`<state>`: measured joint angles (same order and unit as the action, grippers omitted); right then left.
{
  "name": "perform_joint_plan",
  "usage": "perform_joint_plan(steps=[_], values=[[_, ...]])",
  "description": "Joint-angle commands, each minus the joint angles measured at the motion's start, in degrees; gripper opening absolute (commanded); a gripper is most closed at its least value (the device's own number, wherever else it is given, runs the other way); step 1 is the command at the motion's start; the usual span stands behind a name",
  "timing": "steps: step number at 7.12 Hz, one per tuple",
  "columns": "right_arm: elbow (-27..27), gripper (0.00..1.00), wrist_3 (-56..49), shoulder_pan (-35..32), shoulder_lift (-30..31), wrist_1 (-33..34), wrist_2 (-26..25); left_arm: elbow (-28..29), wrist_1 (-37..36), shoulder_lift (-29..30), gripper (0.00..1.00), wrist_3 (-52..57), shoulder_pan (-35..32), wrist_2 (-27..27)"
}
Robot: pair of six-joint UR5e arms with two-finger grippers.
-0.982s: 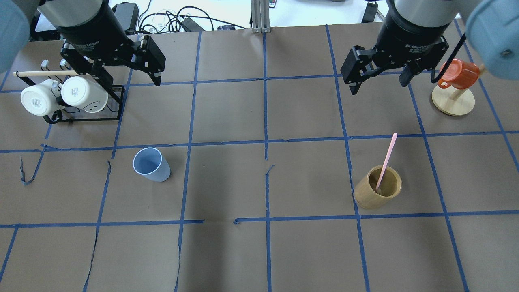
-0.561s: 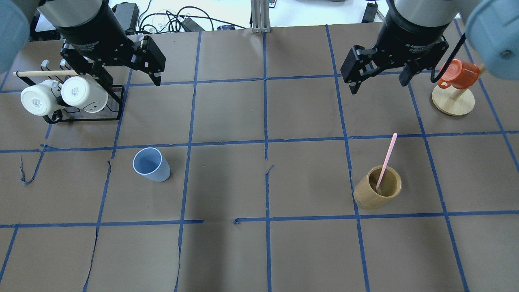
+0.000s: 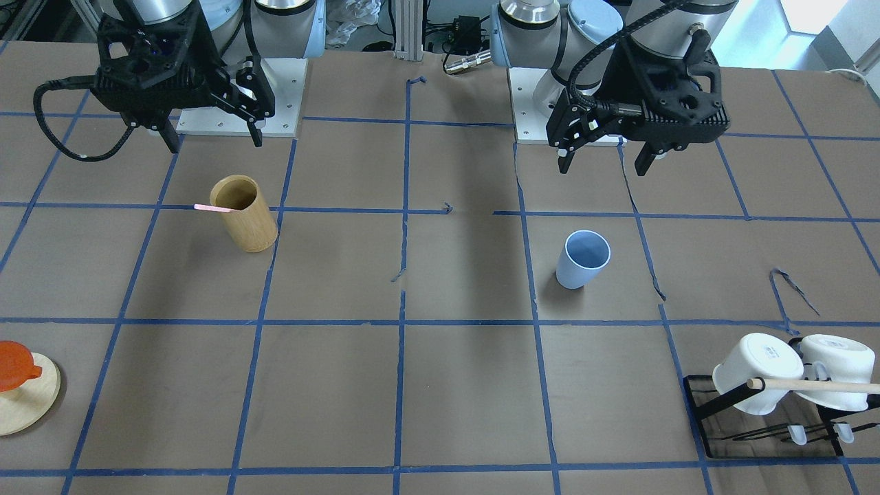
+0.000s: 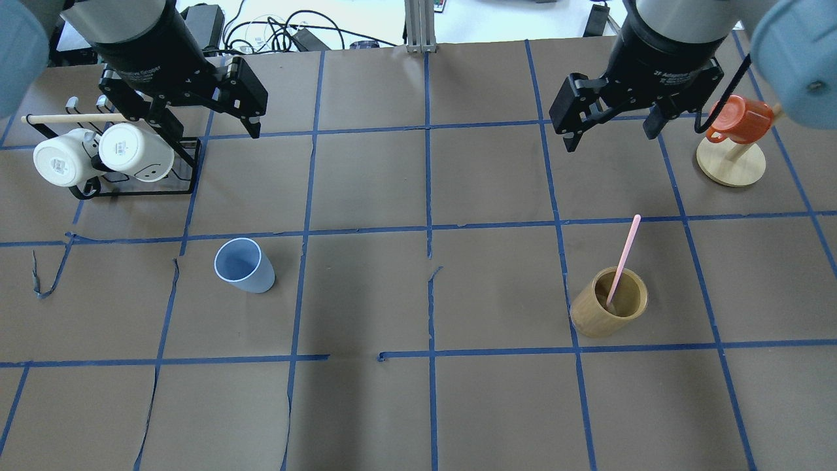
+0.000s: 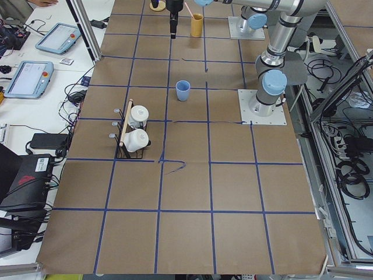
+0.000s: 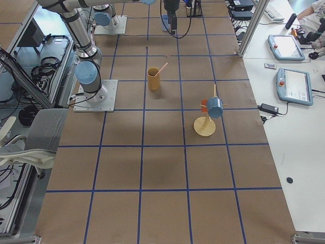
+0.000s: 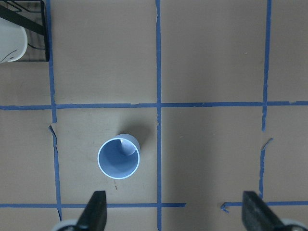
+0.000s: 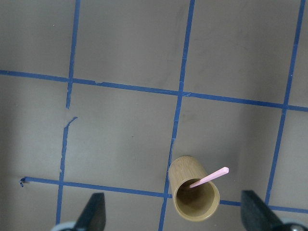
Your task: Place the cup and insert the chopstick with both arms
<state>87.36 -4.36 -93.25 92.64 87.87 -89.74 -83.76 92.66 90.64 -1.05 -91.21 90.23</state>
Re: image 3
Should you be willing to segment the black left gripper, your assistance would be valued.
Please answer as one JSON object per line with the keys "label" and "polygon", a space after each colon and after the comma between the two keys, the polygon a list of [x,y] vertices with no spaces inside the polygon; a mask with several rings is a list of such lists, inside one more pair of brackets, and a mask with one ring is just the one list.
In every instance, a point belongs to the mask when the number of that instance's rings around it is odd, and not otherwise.
{"label": "black left gripper", "polygon": [[588,104],[560,94],[547,123],[547,141],[558,147],[558,168],[568,173],[575,150],[603,135],[643,142],[635,159],[644,177],[666,149],[710,143],[730,127],[720,67],[707,31],[685,35],[682,58],[652,54],[632,36],[617,42]]}

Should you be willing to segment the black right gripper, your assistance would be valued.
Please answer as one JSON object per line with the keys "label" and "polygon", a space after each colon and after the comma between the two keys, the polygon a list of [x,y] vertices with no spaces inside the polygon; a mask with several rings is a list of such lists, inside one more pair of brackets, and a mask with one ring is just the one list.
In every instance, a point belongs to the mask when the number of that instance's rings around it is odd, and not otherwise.
{"label": "black right gripper", "polygon": [[98,23],[100,64],[92,94],[129,123],[151,128],[178,154],[173,109],[216,107],[246,123],[262,147],[274,93],[257,56],[227,69],[198,3],[105,3]]}

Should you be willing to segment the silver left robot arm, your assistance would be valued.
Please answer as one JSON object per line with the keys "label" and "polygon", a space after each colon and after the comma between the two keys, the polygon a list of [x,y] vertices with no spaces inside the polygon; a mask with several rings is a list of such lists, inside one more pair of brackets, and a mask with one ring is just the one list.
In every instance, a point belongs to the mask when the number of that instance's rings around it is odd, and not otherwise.
{"label": "silver left robot arm", "polygon": [[502,1],[490,18],[496,65],[545,69],[554,84],[546,141],[567,173],[607,135],[642,143],[635,172],[730,127],[711,47],[735,1]]}

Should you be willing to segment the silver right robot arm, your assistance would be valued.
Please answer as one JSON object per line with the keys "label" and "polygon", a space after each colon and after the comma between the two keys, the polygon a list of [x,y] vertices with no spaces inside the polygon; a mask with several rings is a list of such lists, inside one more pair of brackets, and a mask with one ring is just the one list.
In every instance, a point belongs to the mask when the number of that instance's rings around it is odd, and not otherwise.
{"label": "silver right robot arm", "polygon": [[294,138],[307,62],[323,54],[323,1],[102,1],[91,93],[160,135]]}

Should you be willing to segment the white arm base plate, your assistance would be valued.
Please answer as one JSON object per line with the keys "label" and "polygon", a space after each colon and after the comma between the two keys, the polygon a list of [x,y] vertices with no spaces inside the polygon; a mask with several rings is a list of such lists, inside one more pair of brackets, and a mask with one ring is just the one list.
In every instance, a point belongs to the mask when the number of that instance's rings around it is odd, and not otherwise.
{"label": "white arm base plate", "polygon": [[519,144],[548,145],[546,125],[563,86],[548,69],[508,69],[510,103]]}
{"label": "white arm base plate", "polygon": [[[261,132],[265,138],[294,138],[298,135],[300,110],[306,85],[308,60],[269,58],[262,68],[274,93],[274,116],[266,119]],[[214,107],[184,109],[176,124],[183,135],[204,137],[249,137],[246,122]]]}

